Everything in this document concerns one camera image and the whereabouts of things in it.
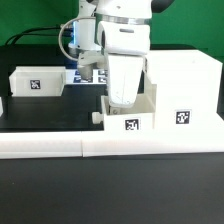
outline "white plastic bin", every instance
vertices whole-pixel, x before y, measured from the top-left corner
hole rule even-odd
[[[9,77],[13,96],[61,96],[65,67],[16,67]]]

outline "cable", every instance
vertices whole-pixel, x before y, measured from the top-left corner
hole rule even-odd
[[[50,26],[50,27],[35,27],[31,29],[24,30],[21,34],[23,33],[31,33],[35,31],[42,31],[42,30],[59,30],[60,26]],[[20,38],[20,36],[16,37],[11,44],[15,44]]]
[[[58,35],[58,44],[59,44],[59,47],[60,47],[62,53],[65,55],[66,58],[68,58],[68,59],[70,59],[72,61],[78,61],[78,59],[77,58],[73,58],[69,54],[66,53],[66,51],[65,51],[65,49],[64,49],[64,47],[62,45],[62,40],[61,39],[62,39],[62,35],[63,35],[63,32],[66,29],[66,27],[68,27],[71,23],[76,22],[78,20],[82,20],[82,19],[95,19],[95,17],[86,16],[86,17],[78,17],[78,18],[75,18],[75,19],[71,19],[70,21],[68,21],[67,23],[65,23],[62,26],[62,28],[60,30],[60,33]]]
[[[5,45],[8,45],[8,43],[16,38],[16,37],[22,37],[22,36],[47,36],[47,37],[53,37],[53,36],[58,36],[57,34],[42,34],[42,33],[21,33],[21,34],[16,34],[12,37],[10,37],[6,42]]]

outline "white box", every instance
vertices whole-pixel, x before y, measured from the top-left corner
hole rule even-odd
[[[61,96],[65,67],[16,67],[9,77],[12,96]]]

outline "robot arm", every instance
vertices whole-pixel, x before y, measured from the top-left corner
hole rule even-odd
[[[133,106],[150,48],[151,0],[100,0],[96,10],[97,43],[104,49],[110,106]]]
[[[149,20],[152,9],[161,12],[172,2],[173,0],[79,0],[79,17],[92,15],[96,8],[96,21],[80,20],[76,24],[78,38],[75,48],[81,50],[78,69],[82,77],[89,78],[92,63],[100,61],[101,67],[108,70],[110,106],[133,106],[143,69],[143,58],[150,48]],[[96,55],[89,53],[100,50],[99,45],[93,43],[94,32],[95,43],[102,47],[104,65],[100,52]]]

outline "white edge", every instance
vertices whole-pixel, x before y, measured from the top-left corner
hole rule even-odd
[[[224,152],[223,120],[194,130],[1,133],[0,158]]]

